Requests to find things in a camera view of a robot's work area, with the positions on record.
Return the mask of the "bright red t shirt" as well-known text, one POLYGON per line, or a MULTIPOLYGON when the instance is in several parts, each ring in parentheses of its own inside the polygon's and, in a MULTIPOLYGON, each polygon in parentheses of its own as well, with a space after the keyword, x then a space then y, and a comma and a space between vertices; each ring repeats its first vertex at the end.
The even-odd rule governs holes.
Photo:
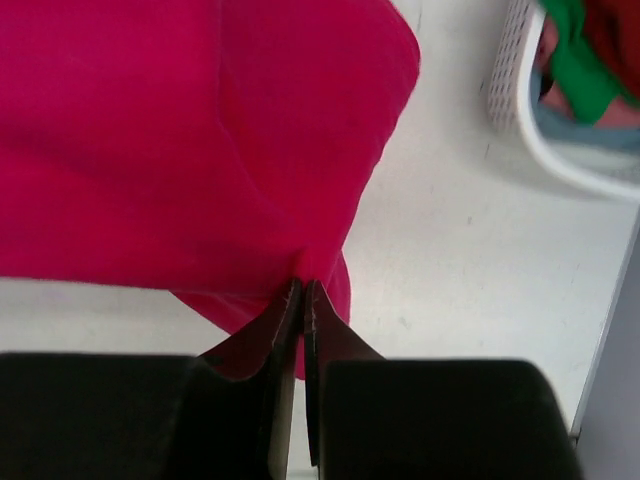
POLYGON ((388 1, 5 1, 1 273, 168 290, 236 332, 343 245, 416 85, 388 1))

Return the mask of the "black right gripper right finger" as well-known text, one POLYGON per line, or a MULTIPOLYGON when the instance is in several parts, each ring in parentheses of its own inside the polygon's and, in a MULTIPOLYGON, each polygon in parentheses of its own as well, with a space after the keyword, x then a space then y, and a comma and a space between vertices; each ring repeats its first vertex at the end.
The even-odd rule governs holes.
POLYGON ((516 359, 391 360, 304 300, 310 460, 323 479, 579 479, 553 390, 516 359))

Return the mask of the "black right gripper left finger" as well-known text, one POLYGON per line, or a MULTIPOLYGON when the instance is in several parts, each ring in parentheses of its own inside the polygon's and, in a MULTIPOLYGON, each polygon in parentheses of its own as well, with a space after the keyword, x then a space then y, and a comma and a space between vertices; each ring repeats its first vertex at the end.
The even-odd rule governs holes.
POLYGON ((303 286, 198 356, 5 353, 5 479, 283 479, 303 286))

